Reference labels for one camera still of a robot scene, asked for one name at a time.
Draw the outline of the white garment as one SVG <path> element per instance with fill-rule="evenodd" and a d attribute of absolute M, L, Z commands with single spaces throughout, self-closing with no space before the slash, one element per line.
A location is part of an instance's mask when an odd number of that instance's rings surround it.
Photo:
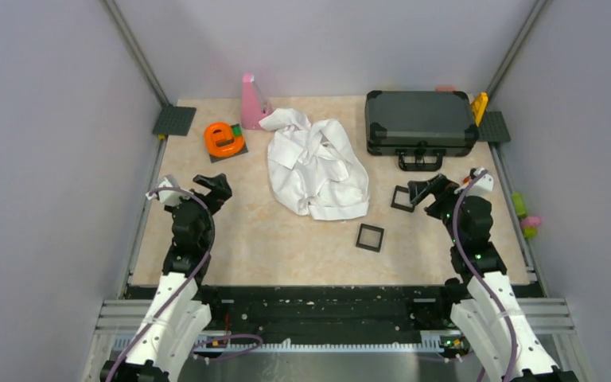
<path fill-rule="evenodd" d="M 314 220 L 367 216 L 370 178 L 338 120 L 312 123 L 301 111 L 278 108 L 259 124 L 273 133 L 267 171 L 279 203 Z"/>

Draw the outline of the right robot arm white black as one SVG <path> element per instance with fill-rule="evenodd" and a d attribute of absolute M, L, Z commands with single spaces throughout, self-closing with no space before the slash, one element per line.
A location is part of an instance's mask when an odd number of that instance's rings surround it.
<path fill-rule="evenodd" d="M 464 335 L 481 363 L 478 380 L 576 381 L 576 374 L 545 350 L 520 307 L 491 241 L 492 205 L 481 196 L 491 188 L 492 178 L 483 168 L 471 171 L 463 184 L 441 173 L 408 184 L 413 206 L 434 197 L 424 210 L 444 224 L 453 243 L 451 263 L 465 287 L 465 293 L 438 302 L 434 316 Z"/>

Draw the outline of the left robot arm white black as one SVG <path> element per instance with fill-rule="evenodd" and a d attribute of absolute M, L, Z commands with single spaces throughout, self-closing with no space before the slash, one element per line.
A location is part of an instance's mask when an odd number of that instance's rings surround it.
<path fill-rule="evenodd" d="M 196 175 L 199 193 L 181 188 L 164 176 L 146 193 L 172 217 L 172 239 L 156 293 L 137 333 L 113 361 L 106 361 L 101 381 L 176 381 L 203 329 L 222 322 L 223 307 L 209 298 L 195 298 L 211 259 L 216 238 L 213 216 L 232 197 L 227 176 Z"/>

